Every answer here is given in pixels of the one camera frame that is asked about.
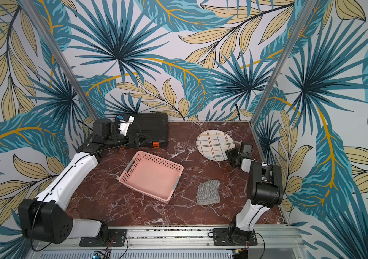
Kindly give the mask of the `white plaid striped plate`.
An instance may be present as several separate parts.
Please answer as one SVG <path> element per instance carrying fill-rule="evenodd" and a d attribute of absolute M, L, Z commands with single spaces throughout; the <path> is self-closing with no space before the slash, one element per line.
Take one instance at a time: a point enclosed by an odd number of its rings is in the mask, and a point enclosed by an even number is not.
<path fill-rule="evenodd" d="M 196 146 L 202 156 L 213 161 L 227 160 L 226 152 L 235 148 L 234 140 L 220 130 L 206 130 L 196 140 Z"/>

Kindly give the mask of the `pink plastic basket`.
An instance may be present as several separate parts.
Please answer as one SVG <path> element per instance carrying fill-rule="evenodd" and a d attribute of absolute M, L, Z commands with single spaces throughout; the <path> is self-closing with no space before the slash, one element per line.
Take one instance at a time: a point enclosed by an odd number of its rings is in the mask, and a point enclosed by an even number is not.
<path fill-rule="evenodd" d="M 138 151 L 119 177 L 124 186 L 168 204 L 184 167 L 154 154 Z"/>

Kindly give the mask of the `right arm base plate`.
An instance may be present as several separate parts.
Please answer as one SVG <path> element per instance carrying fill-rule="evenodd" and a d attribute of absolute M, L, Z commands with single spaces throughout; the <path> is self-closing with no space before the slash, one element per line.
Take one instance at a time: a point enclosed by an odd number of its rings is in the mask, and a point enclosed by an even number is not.
<path fill-rule="evenodd" d="M 214 246 L 257 246 L 254 231 L 241 231 L 238 228 L 214 228 L 212 234 Z"/>

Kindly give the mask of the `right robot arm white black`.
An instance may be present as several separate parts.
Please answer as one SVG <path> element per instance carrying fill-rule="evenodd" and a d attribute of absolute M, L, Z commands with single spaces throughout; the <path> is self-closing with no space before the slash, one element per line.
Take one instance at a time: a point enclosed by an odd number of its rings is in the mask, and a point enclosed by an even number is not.
<path fill-rule="evenodd" d="M 260 217 L 280 205 L 283 199 L 282 169 L 278 165 L 253 158 L 253 145 L 242 142 L 240 148 L 226 151 L 230 164 L 248 173 L 247 201 L 229 225 L 228 237 L 234 244 L 249 241 Z"/>

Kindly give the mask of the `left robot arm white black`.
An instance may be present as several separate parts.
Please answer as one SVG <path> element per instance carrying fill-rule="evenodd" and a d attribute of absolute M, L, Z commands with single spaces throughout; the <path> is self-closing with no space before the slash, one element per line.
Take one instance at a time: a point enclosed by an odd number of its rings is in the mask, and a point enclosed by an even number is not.
<path fill-rule="evenodd" d="M 74 192 L 96 168 L 104 152 L 139 146 L 139 134 L 128 131 L 134 123 L 135 118 L 131 115 L 119 115 L 115 120 L 98 119 L 93 123 L 92 133 L 57 178 L 36 197 L 24 199 L 18 206 L 24 237 L 52 244 L 75 238 L 91 238 L 102 243 L 108 241 L 106 223 L 73 219 L 66 209 Z"/>

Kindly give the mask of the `grey microfibre cloth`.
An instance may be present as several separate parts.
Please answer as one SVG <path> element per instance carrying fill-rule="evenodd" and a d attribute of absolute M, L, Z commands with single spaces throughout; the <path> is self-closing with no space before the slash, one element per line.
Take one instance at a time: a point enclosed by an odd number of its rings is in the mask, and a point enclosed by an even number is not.
<path fill-rule="evenodd" d="M 219 194 L 220 181 L 208 180 L 200 183 L 198 186 L 197 203 L 200 206 L 218 204 L 220 202 Z"/>

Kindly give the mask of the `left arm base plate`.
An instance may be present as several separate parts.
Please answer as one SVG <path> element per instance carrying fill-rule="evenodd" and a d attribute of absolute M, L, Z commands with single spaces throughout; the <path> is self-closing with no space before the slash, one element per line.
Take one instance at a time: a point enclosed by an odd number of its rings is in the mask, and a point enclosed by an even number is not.
<path fill-rule="evenodd" d="M 80 247 L 123 247 L 127 229 L 108 229 L 97 237 L 82 237 Z"/>

